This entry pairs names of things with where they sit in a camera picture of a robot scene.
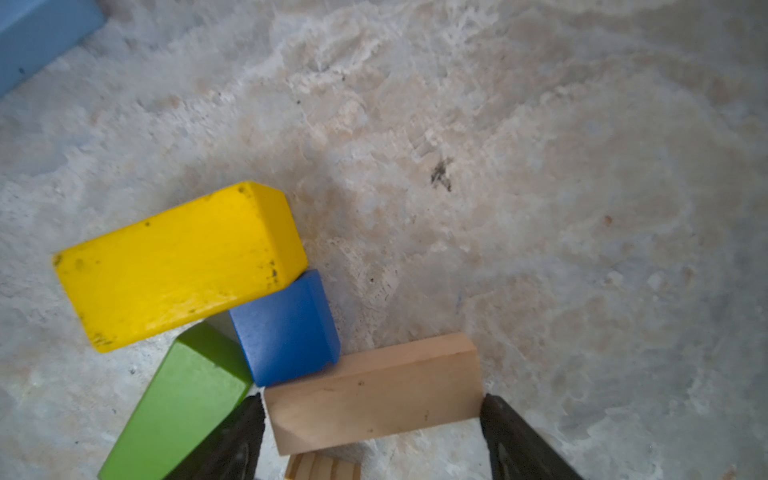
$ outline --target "blue block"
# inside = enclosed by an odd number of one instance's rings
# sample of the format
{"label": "blue block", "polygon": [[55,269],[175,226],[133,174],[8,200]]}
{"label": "blue block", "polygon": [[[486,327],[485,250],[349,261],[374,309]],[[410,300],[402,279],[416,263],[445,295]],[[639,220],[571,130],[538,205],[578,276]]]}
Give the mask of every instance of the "blue block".
{"label": "blue block", "polygon": [[339,361],[339,335],[317,270],[287,288],[230,309],[253,381],[270,386]]}
{"label": "blue block", "polygon": [[93,0],[0,0],[0,95],[103,24]]}

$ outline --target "unpainted wooden block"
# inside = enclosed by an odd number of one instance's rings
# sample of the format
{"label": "unpainted wooden block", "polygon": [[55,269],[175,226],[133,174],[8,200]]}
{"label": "unpainted wooden block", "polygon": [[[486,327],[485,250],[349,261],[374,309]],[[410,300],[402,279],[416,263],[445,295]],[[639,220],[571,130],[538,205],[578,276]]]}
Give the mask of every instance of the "unpainted wooden block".
{"label": "unpainted wooden block", "polygon": [[264,390],[281,455],[474,418],[483,396],[477,349],[463,333],[345,355]]}
{"label": "unpainted wooden block", "polygon": [[285,480],[360,480],[360,465],[317,453],[291,455]]}
{"label": "unpainted wooden block", "polygon": [[281,290],[306,255],[283,193],[243,182],[66,249],[53,265],[105,353]]}

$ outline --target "green block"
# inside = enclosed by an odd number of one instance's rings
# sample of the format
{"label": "green block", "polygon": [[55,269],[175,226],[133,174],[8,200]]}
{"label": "green block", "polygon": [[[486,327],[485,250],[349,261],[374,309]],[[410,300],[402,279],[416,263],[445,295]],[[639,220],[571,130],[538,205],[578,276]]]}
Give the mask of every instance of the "green block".
{"label": "green block", "polygon": [[207,323],[174,340],[101,467],[101,480],[161,480],[243,400],[243,350]]}

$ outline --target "yellow block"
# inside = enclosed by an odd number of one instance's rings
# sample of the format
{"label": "yellow block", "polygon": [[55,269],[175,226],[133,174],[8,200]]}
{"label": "yellow block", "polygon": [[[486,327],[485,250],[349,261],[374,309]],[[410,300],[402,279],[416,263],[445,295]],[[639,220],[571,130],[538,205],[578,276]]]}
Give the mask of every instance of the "yellow block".
{"label": "yellow block", "polygon": [[53,265],[106,353],[281,290],[306,254],[283,193],[248,181],[66,249]]}

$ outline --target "wood grain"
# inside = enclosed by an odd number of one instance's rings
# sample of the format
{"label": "wood grain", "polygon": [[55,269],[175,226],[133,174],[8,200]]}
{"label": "wood grain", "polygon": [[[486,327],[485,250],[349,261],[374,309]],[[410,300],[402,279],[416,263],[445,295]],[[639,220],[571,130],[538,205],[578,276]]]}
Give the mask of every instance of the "wood grain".
{"label": "wood grain", "polygon": [[291,455],[285,480],[360,480],[360,465],[316,453]]}
{"label": "wood grain", "polygon": [[265,389],[281,455],[474,418],[477,349],[463,333],[342,356],[336,366]]}

